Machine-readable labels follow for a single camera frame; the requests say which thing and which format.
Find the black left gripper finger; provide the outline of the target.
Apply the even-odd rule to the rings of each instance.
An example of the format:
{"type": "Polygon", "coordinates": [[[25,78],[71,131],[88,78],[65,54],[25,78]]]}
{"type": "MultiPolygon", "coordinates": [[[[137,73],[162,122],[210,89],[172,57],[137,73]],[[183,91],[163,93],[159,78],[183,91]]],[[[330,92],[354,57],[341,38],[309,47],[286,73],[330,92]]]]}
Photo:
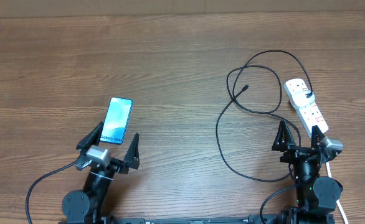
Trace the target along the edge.
{"type": "Polygon", "coordinates": [[[92,145],[98,146],[103,131],[103,125],[103,121],[99,122],[89,134],[78,142],[76,150],[87,151],[92,145]]]}
{"type": "Polygon", "coordinates": [[[139,139],[140,135],[136,133],[124,157],[124,161],[126,162],[127,166],[135,170],[138,170],[140,165],[139,149],[138,149],[139,139]]]}

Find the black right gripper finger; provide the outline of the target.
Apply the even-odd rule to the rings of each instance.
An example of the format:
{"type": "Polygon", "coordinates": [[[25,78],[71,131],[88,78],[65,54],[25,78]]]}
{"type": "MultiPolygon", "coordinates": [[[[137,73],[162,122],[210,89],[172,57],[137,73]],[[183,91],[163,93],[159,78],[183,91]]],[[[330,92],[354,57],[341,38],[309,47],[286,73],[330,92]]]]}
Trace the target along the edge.
{"type": "Polygon", "coordinates": [[[296,143],[287,122],[280,121],[277,135],[272,145],[272,150],[285,152],[294,146],[296,146],[296,143]]]}
{"type": "Polygon", "coordinates": [[[319,146],[321,140],[325,137],[318,125],[312,126],[311,129],[311,147],[319,146]]]}

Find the blue Galaxy smartphone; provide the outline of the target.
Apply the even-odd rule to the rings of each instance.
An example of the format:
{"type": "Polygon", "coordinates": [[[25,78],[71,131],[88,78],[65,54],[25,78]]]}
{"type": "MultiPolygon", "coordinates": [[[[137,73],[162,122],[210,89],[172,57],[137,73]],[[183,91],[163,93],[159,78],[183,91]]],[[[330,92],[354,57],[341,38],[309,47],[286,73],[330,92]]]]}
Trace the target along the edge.
{"type": "Polygon", "coordinates": [[[112,97],[105,116],[100,140],[112,144],[122,144],[130,119],[133,101],[112,97]]]}

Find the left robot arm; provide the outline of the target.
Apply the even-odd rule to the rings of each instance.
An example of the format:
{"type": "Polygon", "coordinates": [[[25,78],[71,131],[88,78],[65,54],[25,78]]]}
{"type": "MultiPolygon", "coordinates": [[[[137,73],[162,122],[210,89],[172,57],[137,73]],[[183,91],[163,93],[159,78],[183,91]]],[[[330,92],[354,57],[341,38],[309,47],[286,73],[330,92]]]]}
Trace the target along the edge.
{"type": "Polygon", "coordinates": [[[108,149],[100,147],[101,133],[104,122],[99,124],[77,144],[80,152],[74,166],[78,170],[90,168],[83,189],[69,192],[62,201],[62,211],[67,223],[118,223],[113,215],[102,213],[110,184],[115,174],[127,174],[130,169],[138,169],[139,138],[136,133],[125,154],[120,160],[110,155],[108,149]]]}

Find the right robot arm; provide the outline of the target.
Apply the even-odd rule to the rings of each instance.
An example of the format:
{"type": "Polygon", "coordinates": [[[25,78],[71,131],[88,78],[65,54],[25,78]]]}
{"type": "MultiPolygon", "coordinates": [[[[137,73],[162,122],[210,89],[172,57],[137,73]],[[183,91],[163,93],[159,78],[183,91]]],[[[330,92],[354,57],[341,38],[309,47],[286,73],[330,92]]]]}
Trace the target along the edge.
{"type": "Polygon", "coordinates": [[[294,207],[285,207],[274,223],[334,223],[343,186],[335,179],[321,176],[321,166],[342,153],[343,143],[325,136],[318,126],[311,131],[311,146],[297,146],[286,121],[280,122],[273,151],[280,151],[280,162],[293,166],[296,190],[294,207]]]}

